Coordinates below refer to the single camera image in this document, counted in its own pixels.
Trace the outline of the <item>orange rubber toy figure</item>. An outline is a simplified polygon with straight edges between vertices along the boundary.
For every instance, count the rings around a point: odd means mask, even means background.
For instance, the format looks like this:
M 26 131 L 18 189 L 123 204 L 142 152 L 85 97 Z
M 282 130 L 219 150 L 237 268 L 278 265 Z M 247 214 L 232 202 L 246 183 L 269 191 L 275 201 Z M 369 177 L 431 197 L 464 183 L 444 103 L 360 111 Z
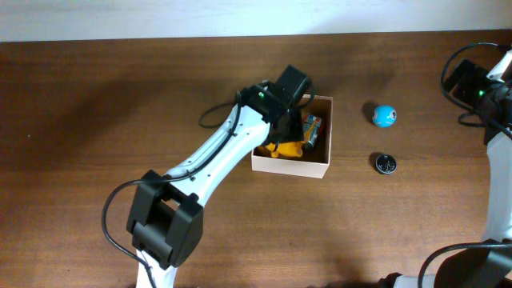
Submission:
M 303 156 L 302 146 L 304 141 L 284 142 L 280 144 L 270 143 L 268 145 L 259 146 L 258 151 L 272 158 L 300 158 Z

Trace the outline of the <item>blue toy ball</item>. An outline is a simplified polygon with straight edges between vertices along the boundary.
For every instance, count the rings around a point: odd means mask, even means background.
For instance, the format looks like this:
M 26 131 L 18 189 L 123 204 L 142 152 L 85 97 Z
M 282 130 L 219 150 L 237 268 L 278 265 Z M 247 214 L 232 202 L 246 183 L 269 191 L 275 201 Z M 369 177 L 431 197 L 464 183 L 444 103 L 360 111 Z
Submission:
M 372 116 L 373 124 L 377 127 L 387 128 L 395 124 L 397 111 L 392 106 L 377 106 Z

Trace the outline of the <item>black round disc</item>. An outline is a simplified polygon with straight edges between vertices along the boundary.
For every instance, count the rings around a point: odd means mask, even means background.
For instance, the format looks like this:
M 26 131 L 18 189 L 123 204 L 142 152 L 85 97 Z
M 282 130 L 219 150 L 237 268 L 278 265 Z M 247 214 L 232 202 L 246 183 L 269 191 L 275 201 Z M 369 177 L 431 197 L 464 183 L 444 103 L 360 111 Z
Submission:
M 397 162 L 389 154 L 380 154 L 375 159 L 375 169 L 380 174 L 392 174 L 397 169 Z

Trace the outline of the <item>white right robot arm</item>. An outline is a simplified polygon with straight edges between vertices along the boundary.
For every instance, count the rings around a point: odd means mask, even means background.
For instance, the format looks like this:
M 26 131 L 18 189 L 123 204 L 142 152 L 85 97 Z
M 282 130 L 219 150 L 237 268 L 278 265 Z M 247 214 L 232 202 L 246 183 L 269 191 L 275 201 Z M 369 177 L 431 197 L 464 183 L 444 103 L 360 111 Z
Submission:
M 433 252 L 418 275 L 389 274 L 380 287 L 509 287 L 511 280 L 511 47 L 487 70 L 463 59 L 445 65 L 440 90 L 450 102 L 478 116 L 490 164 L 486 226 L 480 242 L 458 243 Z

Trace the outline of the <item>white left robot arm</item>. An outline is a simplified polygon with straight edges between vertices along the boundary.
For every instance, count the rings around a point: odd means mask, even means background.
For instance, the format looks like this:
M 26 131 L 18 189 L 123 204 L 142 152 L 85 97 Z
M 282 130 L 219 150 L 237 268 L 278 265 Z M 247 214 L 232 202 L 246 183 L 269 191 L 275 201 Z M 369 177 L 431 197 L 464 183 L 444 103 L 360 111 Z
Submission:
M 164 175 L 142 176 L 126 224 L 141 259 L 138 287 L 174 284 L 177 268 L 200 242 L 214 190 L 256 147 L 299 136 L 301 100 L 312 89 L 306 74 L 288 66 L 276 82 L 240 90 L 224 123 L 188 159 Z

